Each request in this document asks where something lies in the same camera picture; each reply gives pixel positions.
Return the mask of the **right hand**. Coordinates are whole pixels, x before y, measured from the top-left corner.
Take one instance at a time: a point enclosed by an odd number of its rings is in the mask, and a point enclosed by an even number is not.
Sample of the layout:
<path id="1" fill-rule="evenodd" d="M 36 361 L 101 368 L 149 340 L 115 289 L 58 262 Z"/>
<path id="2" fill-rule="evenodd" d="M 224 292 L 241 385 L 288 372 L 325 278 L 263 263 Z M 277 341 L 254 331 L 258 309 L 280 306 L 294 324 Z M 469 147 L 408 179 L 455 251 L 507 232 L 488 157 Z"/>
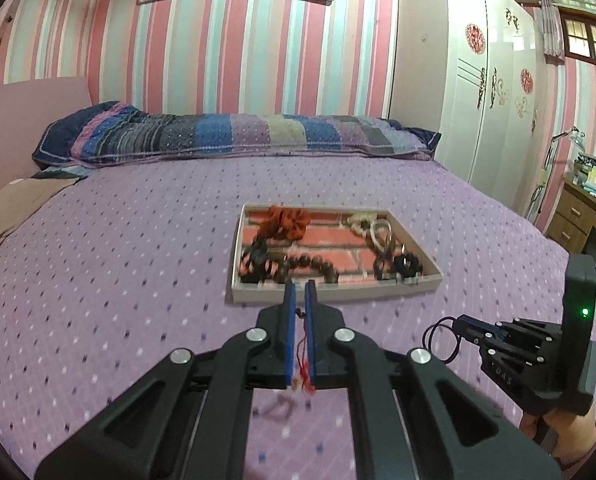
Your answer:
<path id="1" fill-rule="evenodd" d="M 552 456 L 565 474 L 578 470 L 596 449 L 596 417 L 594 408 L 585 415 L 576 415 L 556 408 L 542 416 L 546 425 L 557 434 Z"/>

